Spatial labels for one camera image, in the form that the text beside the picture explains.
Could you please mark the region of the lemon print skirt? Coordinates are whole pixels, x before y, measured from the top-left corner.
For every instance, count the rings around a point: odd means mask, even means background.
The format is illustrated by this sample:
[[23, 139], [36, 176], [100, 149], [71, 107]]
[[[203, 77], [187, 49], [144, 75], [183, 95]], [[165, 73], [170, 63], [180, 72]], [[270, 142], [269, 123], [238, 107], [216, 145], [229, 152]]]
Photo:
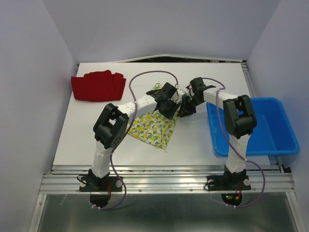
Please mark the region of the lemon print skirt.
[[172, 137], [178, 117], [175, 114], [173, 119], [168, 119], [156, 110], [138, 114], [134, 122], [131, 121], [132, 119], [129, 119], [126, 129], [129, 135], [165, 150]]

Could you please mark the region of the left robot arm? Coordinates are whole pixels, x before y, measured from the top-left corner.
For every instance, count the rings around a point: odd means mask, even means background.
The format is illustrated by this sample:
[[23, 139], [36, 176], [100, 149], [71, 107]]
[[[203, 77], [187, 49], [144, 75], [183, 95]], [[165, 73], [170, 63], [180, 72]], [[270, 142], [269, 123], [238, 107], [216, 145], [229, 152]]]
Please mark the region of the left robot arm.
[[150, 90], [133, 102], [115, 106], [107, 104], [96, 123], [96, 151], [92, 166], [86, 175], [77, 177], [80, 192], [107, 191], [112, 185], [109, 180], [110, 158], [114, 150], [126, 136], [126, 131], [135, 118], [145, 113], [159, 111], [168, 119], [172, 119], [186, 96], [185, 91], [165, 83], [161, 89]]

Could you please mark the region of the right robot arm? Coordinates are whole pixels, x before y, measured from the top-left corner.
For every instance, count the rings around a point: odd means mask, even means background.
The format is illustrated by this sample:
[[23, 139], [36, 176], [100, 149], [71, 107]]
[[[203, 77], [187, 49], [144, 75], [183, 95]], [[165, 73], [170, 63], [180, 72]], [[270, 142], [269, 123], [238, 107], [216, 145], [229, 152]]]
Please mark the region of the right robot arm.
[[205, 78], [198, 77], [190, 81], [187, 95], [182, 100], [179, 117], [186, 117], [196, 113], [196, 107], [202, 103], [216, 106], [217, 114], [220, 109], [224, 112], [224, 122], [219, 118], [220, 127], [229, 145], [224, 174], [219, 177], [223, 185], [232, 189], [246, 179], [247, 145], [254, 128], [257, 126], [256, 116], [247, 95], [236, 96], [224, 92], [225, 86], [207, 86]]

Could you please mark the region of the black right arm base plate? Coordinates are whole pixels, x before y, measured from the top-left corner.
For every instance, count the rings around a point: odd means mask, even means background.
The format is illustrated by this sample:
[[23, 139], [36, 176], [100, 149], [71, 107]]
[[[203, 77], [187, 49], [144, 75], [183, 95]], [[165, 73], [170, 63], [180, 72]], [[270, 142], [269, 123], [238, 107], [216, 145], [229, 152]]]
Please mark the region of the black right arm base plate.
[[204, 185], [206, 191], [236, 191], [251, 190], [251, 184], [248, 176], [245, 177], [228, 177], [225, 175], [209, 175]]

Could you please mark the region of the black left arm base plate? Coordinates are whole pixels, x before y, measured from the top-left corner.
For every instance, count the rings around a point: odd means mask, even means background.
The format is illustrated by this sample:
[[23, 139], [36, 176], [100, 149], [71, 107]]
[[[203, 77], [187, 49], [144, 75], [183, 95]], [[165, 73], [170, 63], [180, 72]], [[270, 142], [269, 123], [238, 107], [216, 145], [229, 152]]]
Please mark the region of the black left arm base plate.
[[87, 175], [78, 176], [80, 182], [80, 192], [121, 192], [123, 189], [122, 182], [116, 177], [105, 177], [103, 180], [94, 180]]

